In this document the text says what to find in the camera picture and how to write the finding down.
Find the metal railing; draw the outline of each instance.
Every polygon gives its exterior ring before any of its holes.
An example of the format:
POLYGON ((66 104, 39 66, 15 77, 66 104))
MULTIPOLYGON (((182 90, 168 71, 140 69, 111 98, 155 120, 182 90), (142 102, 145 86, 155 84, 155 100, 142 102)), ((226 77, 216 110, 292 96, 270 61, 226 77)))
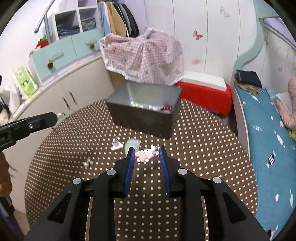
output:
POLYGON ((46 36, 47 36, 47 41, 48 43, 52 43, 52 40, 50 38, 50 31, 49 31, 49 25, 48 25, 48 18, 47 18, 47 13, 48 13, 48 10, 51 8, 51 6, 53 5, 53 3, 55 2, 55 0, 52 0, 50 2, 50 4, 47 6, 46 10, 44 11, 44 14, 42 15, 34 33, 38 33, 39 32, 39 29, 40 29, 40 26, 42 24, 42 21, 44 20, 44 25, 45 25, 45 32, 46 32, 46 36))

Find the cabinet door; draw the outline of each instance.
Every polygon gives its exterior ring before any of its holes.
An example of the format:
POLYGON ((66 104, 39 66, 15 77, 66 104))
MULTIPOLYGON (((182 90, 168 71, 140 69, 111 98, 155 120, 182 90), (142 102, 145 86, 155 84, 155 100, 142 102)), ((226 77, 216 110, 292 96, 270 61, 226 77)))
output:
POLYGON ((65 92, 60 83, 57 83, 42 93, 31 105, 21 114, 19 119, 30 116, 41 115, 48 112, 56 114, 64 112, 67 116, 75 109, 71 107, 65 92))
POLYGON ((71 104, 80 109, 96 101, 108 98, 114 87, 110 73, 102 59, 96 60, 61 80, 71 104))
MULTIPOLYGON (((64 112, 67 116, 71 114, 63 100, 67 98, 60 83, 55 84, 39 96, 31 105, 23 112, 18 119, 27 118, 34 115, 40 115, 47 112, 64 112)), ((10 195, 16 210, 25 213, 25 183, 31 161, 36 150, 52 131, 51 128, 32 133, 28 137, 19 140, 16 145, 4 150, 4 154, 8 163, 17 170, 9 170, 13 175, 11 178, 13 189, 10 195)))
POLYGON ((100 50, 99 40, 104 37, 102 28, 90 30, 72 36, 77 58, 100 50))
POLYGON ((45 79, 63 66, 77 59, 72 38, 67 37, 51 43, 50 45, 38 50, 32 54, 36 72, 40 80, 45 79), (53 67, 48 68, 48 63, 51 61, 53 67))

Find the hello kitty charm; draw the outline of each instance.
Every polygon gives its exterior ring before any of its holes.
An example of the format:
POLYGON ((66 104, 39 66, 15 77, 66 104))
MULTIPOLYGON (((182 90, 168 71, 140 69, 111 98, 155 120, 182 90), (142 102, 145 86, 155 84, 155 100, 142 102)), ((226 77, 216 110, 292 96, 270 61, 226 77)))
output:
POLYGON ((152 157, 158 156, 159 151, 156 150, 154 145, 151 145, 151 148, 140 150, 136 152, 135 156, 137 157, 137 162, 148 162, 152 157))

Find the hanging clothes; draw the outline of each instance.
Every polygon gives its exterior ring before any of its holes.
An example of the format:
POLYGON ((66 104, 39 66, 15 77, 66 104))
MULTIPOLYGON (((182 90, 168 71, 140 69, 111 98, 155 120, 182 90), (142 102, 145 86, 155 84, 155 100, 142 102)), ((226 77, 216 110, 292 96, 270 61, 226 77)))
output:
POLYGON ((114 26, 114 22, 112 19, 112 15, 111 15, 111 11, 109 9, 109 7, 107 6, 107 4, 104 2, 104 7, 105 7, 105 13, 106 13, 106 17, 110 26, 110 30, 111 33, 116 34, 116 30, 115 30, 115 26, 114 26))
POLYGON ((140 35, 138 25, 137 25, 133 15, 131 14, 131 11, 128 9, 128 7, 125 4, 122 4, 122 7, 126 11, 126 14, 127 14, 128 19, 130 21, 130 24, 131 24, 132 31, 131 31, 130 37, 136 38, 136 37, 138 37, 140 35))
POLYGON ((107 8, 107 7, 104 2, 99 2, 98 6, 99 6, 101 16, 102 16, 102 26, 104 28, 104 35, 107 36, 108 34, 111 33, 109 18, 106 14, 106 11, 105 11, 105 8, 107 8))
POLYGON ((128 27, 128 33, 130 35, 131 34, 131 23, 130 23, 130 20, 128 19, 128 15, 127 15, 126 11, 124 10, 124 8, 123 8, 123 6, 121 4, 119 4, 118 6, 120 7, 120 10, 124 15, 124 18, 126 20, 127 27, 128 27))
POLYGON ((129 33, 128 33, 128 27, 127 27, 127 21, 119 7, 119 4, 117 3, 113 3, 114 8, 116 9, 116 11, 118 12, 119 16, 121 17, 122 21, 124 22, 124 25, 126 27, 126 36, 129 37, 129 33))
POLYGON ((110 12, 110 14, 108 14, 110 25, 112 20, 115 27, 115 31, 113 31, 111 27, 112 33, 122 37, 126 37, 126 26, 123 20, 121 19, 121 16, 119 15, 119 13, 117 12, 117 10, 111 2, 105 2, 105 4, 107 5, 108 13, 110 12))

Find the round table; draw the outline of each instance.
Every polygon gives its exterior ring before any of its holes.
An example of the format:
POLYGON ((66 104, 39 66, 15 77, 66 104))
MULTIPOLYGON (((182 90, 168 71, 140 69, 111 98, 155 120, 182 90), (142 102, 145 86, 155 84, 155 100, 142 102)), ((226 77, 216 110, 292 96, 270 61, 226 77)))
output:
MULTIPOLYGON (((170 157, 197 176, 221 177, 255 215, 257 188, 252 164, 235 134, 219 117, 182 100, 174 133, 165 140, 115 125, 105 102, 99 101, 63 120, 37 150, 25 186, 30 226, 74 178, 96 178, 111 169, 116 160, 125 158, 124 149, 110 149, 114 135, 123 144, 130 138, 139 139, 140 149, 164 145, 170 157), (85 169, 82 162, 87 157, 94 163, 85 169)), ((128 197, 115 199, 116 240, 178 239, 180 200, 166 196, 158 160, 154 157, 148 163, 135 163, 128 197)), ((208 237, 205 206, 204 215, 208 237)))

